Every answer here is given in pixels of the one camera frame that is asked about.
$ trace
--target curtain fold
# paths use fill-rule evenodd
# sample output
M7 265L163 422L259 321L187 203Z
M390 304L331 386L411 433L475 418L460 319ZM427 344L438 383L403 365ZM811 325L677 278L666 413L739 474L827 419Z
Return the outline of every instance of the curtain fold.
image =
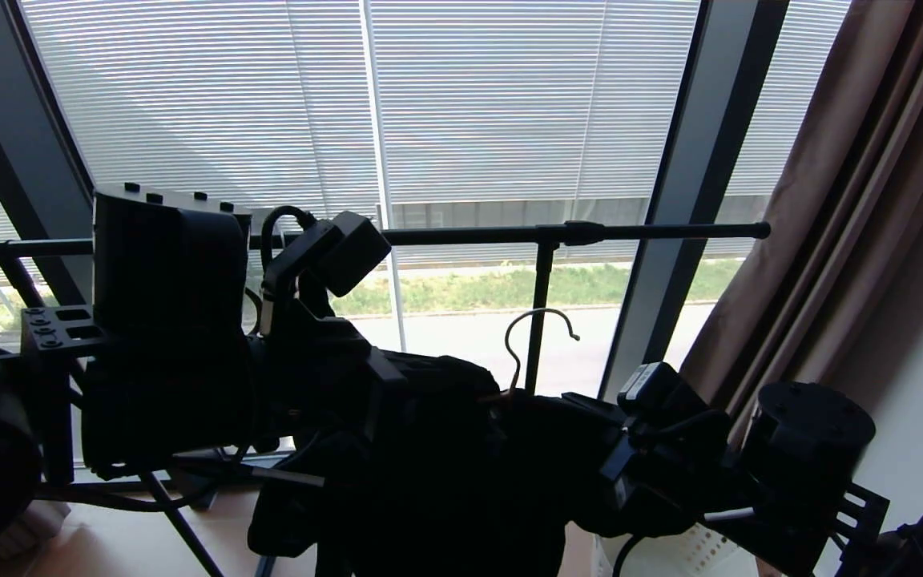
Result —
M681 370L740 434L760 385L835 369L923 226L923 2L851 5L765 219Z

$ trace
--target floor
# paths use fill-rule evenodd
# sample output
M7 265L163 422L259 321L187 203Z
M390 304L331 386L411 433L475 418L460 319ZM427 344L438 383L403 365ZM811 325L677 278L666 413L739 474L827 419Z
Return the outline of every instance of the floor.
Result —
M245 544L254 490L227 492L209 511L183 509L202 544L227 577L253 575L259 555ZM569 527L560 577L589 577L592 538ZM297 559L279 558L274 577L312 577L315 549ZM0 577L131 577L204 575L165 516L74 505L58 536L17 559L0 563Z

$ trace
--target metal hook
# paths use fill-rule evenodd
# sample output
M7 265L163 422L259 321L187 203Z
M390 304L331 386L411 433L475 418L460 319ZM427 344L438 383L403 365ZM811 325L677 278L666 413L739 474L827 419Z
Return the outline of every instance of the metal hook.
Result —
M523 312L523 314L515 317L515 319L512 321L512 324L508 325L508 331L505 331L505 348L508 349L508 354L512 355L512 358L515 359L515 375L512 376L512 386L508 387L509 393L515 391L515 387L519 382L519 373L522 372L522 361L520 361L519 355L515 354L515 351L512 350L512 343L510 343L510 337L512 337L512 329L515 328L515 325L518 323L518 321L522 321L523 318L532 317L534 314L542 314L545 312L553 312L553 314L557 314L558 317L565 319L565 325L568 325L568 336L572 337L572 340L579 340L579 335L576 335L576 333L572 331L572 321L569 321L568 315L561 312L560 310L552 309L549 307L538 307L529 309Z

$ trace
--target concrete wall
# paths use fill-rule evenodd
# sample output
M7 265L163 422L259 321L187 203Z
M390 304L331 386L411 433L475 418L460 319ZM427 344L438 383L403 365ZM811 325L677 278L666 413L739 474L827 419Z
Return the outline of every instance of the concrete wall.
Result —
M923 230L901 273L862 329L845 364L827 384L864 406L878 426L856 482L893 501L884 528L923 512ZM832 575L838 549L816 575Z

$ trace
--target road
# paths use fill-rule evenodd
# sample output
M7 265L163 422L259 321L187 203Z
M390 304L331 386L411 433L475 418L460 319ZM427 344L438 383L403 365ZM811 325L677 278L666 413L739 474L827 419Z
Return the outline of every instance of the road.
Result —
M688 305L679 322L664 360L675 368L692 346L696 334L707 320L714 305ZM578 342L568 337L565 322L557 315L546 317L543 347L536 391L557 395L575 391L593 397L600 387L601 376L615 336L619 308L578 309L566 311ZM448 354L464 358L490 369L494 379L507 387L515 372L515 361L505 350L505 331L517 313L452 314L442 317L406 317L405 339L408 352L429 355ZM397 349L397 328L391 318L354 319L354 325L381 348ZM523 319L512 331L512 348L525 361L529 342L529 321ZM520 386L525 373L519 377Z

